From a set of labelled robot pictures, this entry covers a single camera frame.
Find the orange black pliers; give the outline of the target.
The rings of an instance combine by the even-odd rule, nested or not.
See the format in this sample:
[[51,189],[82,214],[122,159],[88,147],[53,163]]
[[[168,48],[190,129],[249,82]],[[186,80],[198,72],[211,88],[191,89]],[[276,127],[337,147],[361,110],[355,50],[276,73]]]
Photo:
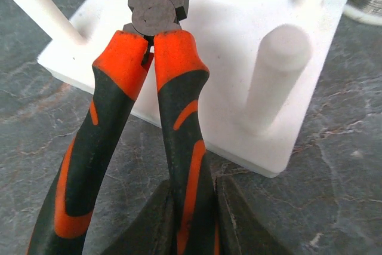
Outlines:
[[92,65],[95,89],[36,221],[28,254],[81,254],[130,115],[161,127],[174,200],[170,254],[221,254],[217,200],[198,120],[210,75],[181,28],[189,0],[128,0],[131,22]]

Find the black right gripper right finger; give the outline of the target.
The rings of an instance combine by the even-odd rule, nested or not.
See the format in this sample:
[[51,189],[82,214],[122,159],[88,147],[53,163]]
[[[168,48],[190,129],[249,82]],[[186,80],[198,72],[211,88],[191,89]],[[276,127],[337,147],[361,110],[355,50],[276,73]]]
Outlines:
[[291,253],[257,220],[230,177],[217,177],[215,192],[224,254]]

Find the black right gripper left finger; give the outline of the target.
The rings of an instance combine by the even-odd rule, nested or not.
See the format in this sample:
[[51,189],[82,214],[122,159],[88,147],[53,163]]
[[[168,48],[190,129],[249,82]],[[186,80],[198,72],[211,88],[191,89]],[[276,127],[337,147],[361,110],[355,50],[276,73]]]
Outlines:
[[132,224],[103,254],[170,254],[174,229],[174,200],[170,181],[155,189]]

